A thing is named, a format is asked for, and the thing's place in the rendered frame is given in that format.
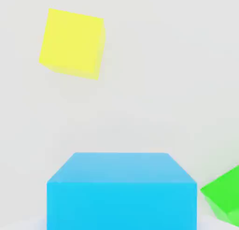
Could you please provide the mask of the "small yellow cube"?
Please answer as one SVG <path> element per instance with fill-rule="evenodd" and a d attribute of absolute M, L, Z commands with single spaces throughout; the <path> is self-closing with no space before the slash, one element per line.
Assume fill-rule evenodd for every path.
<path fill-rule="evenodd" d="M 50 8 L 39 62 L 57 73 L 98 79 L 104 19 Z"/>

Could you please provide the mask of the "small green cube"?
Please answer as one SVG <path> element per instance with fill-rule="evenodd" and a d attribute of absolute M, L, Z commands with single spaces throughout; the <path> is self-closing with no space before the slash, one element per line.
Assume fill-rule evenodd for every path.
<path fill-rule="evenodd" d="M 200 191 L 217 219 L 239 227 L 239 165 Z"/>

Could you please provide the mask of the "small blue cube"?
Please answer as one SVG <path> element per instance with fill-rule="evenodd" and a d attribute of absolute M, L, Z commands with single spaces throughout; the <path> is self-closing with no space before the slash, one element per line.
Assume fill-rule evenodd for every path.
<path fill-rule="evenodd" d="M 167 153 L 75 153 L 47 182 L 47 230 L 197 230 L 197 184 Z"/>

